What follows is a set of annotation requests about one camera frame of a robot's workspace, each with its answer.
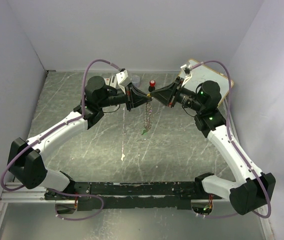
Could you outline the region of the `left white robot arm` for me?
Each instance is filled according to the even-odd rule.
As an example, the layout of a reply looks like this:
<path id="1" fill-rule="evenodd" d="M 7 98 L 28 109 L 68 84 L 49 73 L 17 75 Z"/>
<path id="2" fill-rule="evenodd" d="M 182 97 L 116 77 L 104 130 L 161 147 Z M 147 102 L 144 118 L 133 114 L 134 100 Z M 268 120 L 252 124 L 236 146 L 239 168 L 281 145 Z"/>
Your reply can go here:
<path id="1" fill-rule="evenodd" d="M 68 200 L 75 194 L 73 179 L 67 174 L 51 170 L 44 160 L 72 137 L 90 129 L 104 116 L 103 108 L 126 105 L 130 111 L 151 101 L 145 93 L 128 82 L 120 90 L 107 86 L 104 78 L 91 77 L 84 88 L 84 99 L 67 117 L 48 130 L 28 140 L 17 138 L 11 144 L 9 172 L 27 189 L 45 187 L 57 190 Z"/>

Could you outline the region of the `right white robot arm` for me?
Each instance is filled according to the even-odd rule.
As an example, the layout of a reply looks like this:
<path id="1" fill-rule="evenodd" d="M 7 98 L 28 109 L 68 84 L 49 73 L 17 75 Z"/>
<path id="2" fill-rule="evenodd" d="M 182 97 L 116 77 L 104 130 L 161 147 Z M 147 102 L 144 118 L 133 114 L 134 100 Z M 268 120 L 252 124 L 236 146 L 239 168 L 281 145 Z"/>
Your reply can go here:
<path id="1" fill-rule="evenodd" d="M 173 107 L 179 103 L 194 110 L 197 129 L 217 148 L 235 177 L 235 181 L 229 181 L 213 173 L 198 176 L 195 179 L 195 196 L 200 199 L 209 194 L 219 196 L 230 201 L 240 215 L 267 206 L 268 212 L 263 217 L 268 218 L 276 179 L 272 173 L 264 173 L 254 164 L 235 139 L 229 118 L 223 117 L 218 109 L 222 98 L 220 86 L 208 80 L 199 84 L 196 91 L 191 91 L 182 83 L 183 80 L 178 77 L 169 86 L 154 90 L 149 95 L 165 106 Z"/>

